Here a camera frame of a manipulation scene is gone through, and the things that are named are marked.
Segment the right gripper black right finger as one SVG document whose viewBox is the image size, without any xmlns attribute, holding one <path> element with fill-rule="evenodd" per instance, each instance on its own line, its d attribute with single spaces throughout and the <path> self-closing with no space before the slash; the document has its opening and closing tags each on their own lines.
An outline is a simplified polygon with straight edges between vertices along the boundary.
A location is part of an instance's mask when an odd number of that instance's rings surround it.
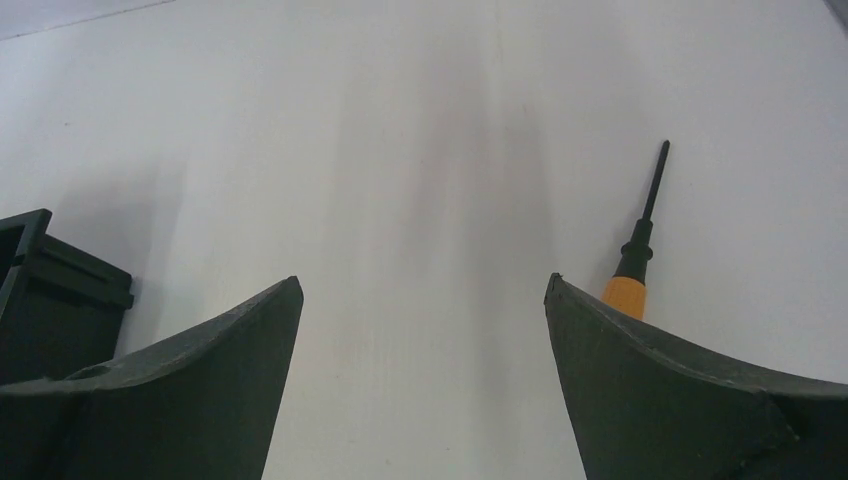
<svg viewBox="0 0 848 480">
<path fill-rule="evenodd" d="M 847 388 L 722 355 L 553 274 L 544 298 L 590 479 L 843 479 Z"/>
</svg>

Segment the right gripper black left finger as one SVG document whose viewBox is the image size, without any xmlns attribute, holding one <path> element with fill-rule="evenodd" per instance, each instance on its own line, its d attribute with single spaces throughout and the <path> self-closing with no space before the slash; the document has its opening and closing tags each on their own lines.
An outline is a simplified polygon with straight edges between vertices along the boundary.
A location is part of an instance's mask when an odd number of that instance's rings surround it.
<svg viewBox="0 0 848 480">
<path fill-rule="evenodd" d="M 1 389 L 5 479 L 259 479 L 304 293 L 231 310 L 61 379 Z"/>
</svg>

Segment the orange handled black screwdriver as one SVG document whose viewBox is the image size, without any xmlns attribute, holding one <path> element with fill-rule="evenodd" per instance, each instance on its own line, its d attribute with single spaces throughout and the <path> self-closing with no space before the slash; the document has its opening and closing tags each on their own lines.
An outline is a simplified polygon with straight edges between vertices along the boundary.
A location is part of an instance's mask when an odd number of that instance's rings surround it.
<svg viewBox="0 0 848 480">
<path fill-rule="evenodd" d="M 660 146 L 642 214 L 637 219 L 629 240 L 621 247 L 617 268 L 601 296 L 603 303 L 637 320 L 643 320 L 645 315 L 647 267 L 654 255 L 650 247 L 652 215 L 670 148 L 671 142 L 664 140 Z"/>
</svg>

